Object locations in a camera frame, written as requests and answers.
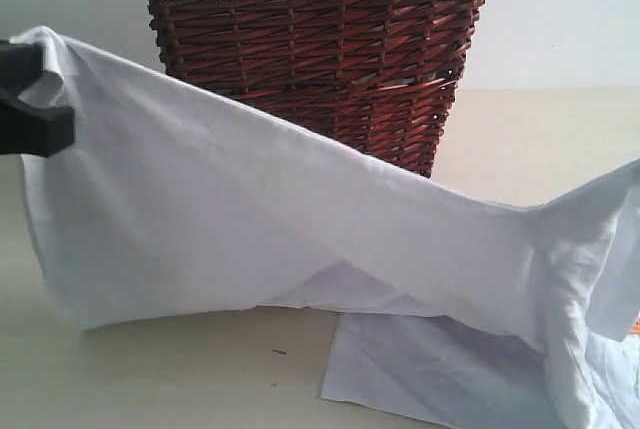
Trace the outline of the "white t-shirt red lettering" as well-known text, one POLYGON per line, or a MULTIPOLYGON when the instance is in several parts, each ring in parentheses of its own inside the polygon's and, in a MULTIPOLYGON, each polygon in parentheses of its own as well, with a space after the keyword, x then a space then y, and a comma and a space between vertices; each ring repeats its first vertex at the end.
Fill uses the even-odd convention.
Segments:
POLYGON ((21 157, 45 285, 82 329, 336 311, 322 396, 452 428, 639 424, 639 165, 484 202, 40 26, 21 99, 76 112, 21 157))

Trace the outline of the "dark red wicker basket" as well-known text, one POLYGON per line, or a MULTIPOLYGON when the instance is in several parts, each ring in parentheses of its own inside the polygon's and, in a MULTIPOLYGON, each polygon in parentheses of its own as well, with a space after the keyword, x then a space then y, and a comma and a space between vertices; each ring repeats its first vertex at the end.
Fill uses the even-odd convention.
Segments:
POLYGON ((484 0, 148 0, 168 75, 429 176, 484 0))

